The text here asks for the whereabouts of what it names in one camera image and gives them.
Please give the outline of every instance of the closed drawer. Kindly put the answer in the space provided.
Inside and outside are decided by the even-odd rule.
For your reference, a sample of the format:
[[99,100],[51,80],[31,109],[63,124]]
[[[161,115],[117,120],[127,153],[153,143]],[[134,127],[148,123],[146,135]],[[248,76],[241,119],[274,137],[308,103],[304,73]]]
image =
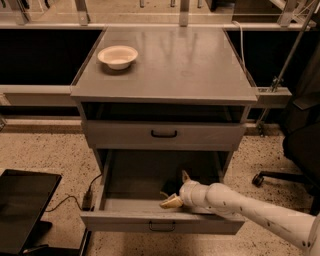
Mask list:
[[188,124],[88,121],[90,147],[111,149],[223,150],[238,149],[242,124]]
[[207,151],[109,150],[94,211],[81,218],[91,231],[235,234],[244,223],[239,215],[159,206],[166,182],[179,190],[183,169],[201,183],[219,182],[217,159]]

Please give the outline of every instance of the cabinet shelf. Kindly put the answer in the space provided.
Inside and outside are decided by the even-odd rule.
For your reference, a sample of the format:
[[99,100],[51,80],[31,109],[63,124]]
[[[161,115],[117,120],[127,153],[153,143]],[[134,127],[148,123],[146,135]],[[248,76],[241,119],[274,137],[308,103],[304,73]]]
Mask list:
[[239,123],[243,106],[82,102],[87,120]]

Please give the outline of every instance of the open drawer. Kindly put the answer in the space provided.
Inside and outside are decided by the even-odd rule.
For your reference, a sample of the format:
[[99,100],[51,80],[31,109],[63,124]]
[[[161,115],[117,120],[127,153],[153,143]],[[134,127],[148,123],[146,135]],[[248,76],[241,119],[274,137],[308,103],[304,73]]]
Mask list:
[[208,151],[109,150],[95,209],[81,218],[91,231],[235,234],[244,223],[239,215],[159,206],[166,182],[179,190],[181,170],[203,184],[220,182],[218,159]]

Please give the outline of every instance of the black cable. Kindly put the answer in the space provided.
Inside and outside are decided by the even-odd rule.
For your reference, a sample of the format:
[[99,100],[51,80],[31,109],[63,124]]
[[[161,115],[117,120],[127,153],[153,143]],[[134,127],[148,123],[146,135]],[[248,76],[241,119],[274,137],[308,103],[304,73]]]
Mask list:
[[61,204],[63,204],[67,199],[69,199],[69,198],[73,198],[73,199],[75,199],[76,200],[76,203],[77,203],[77,205],[78,205],[78,208],[79,208],[79,210],[81,211],[82,209],[81,209],[81,207],[80,207],[80,204],[79,204],[79,202],[78,202],[78,199],[75,197],[75,196],[70,196],[70,195],[68,195],[65,199],[63,199],[56,207],[54,207],[54,208],[52,208],[52,209],[50,209],[50,210],[48,210],[48,211],[45,211],[45,212],[53,212],[54,210],[56,210]]

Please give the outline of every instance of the black panel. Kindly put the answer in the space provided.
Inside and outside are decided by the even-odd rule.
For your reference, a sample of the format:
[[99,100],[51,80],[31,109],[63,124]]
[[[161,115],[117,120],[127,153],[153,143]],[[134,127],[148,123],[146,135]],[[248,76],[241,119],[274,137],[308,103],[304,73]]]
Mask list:
[[34,107],[34,106],[0,106],[1,115],[5,116],[80,116],[76,107]]
[[101,30],[0,30],[0,84],[70,85]]
[[[240,32],[227,32],[236,51],[240,54]],[[317,43],[319,31],[306,32],[287,71],[283,86],[291,92],[308,64]],[[298,36],[296,31],[244,31],[244,55],[246,67],[259,87],[268,87],[278,77]]]

